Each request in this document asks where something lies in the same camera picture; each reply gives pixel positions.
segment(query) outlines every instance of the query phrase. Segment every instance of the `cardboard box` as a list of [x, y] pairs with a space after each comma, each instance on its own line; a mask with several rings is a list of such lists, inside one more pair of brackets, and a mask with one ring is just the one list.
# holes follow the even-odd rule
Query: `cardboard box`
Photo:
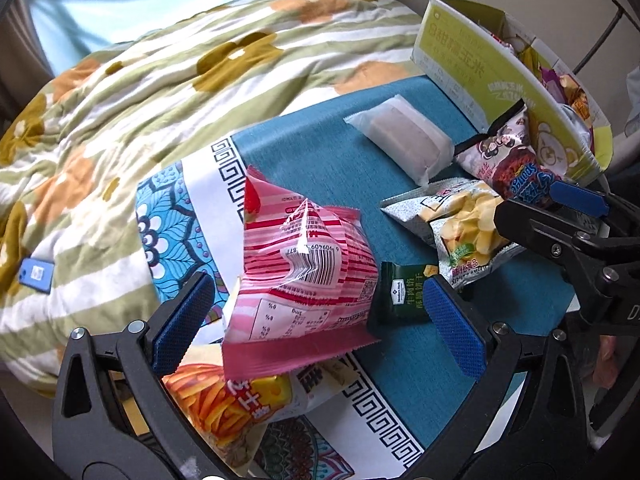
[[612, 156], [611, 127], [596, 101], [580, 83], [594, 119], [593, 154], [536, 76], [483, 27], [511, 43], [517, 53], [531, 47], [537, 62], [558, 75], [571, 73], [540, 38], [512, 16], [466, 0], [429, 0], [412, 60], [479, 131], [524, 99], [539, 160], [578, 184], [592, 182]]

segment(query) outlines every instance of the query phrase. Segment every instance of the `blue gripper pad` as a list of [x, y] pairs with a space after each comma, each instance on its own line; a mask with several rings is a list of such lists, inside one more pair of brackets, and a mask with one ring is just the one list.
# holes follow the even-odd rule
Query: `blue gripper pad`
[[213, 278], [203, 274], [183, 300], [180, 300], [182, 294], [169, 300], [180, 301], [180, 304], [153, 340], [151, 368], [156, 375], [162, 377], [175, 372], [211, 310], [215, 292]]
[[437, 280], [424, 282], [422, 304], [462, 373], [479, 381], [486, 368], [484, 343]]
[[554, 202], [594, 218], [602, 218], [609, 214], [609, 204], [602, 195], [561, 180], [551, 184], [549, 196]]

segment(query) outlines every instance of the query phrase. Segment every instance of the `pink striped snack package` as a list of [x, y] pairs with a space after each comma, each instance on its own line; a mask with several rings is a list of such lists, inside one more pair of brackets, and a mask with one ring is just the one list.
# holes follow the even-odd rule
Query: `pink striped snack package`
[[227, 380], [289, 372], [373, 342], [378, 268], [360, 212], [321, 207], [249, 168], [244, 274], [222, 342]]

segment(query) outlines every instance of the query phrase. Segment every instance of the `mandala pattern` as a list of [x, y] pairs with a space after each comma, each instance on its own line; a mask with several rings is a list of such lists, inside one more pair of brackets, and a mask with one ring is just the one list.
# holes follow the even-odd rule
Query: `mandala pattern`
[[213, 276], [216, 295], [203, 325], [222, 317], [228, 290], [213, 261], [176, 162], [143, 180], [136, 193], [138, 231], [160, 301], [174, 298], [196, 271]]
[[270, 424], [255, 461], [273, 480], [345, 480], [354, 475], [306, 416]]

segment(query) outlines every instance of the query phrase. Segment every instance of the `bedspread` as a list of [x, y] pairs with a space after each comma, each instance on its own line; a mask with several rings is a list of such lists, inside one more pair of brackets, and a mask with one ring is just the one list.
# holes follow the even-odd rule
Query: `bedspread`
[[[45, 86], [0, 140], [10, 370], [50, 394], [74, 327], [115, 332], [156, 309], [141, 180], [251, 124], [417, 75], [419, 24], [393, 0], [238, 0], [95, 52]], [[27, 256], [55, 264], [50, 294], [18, 283]]]

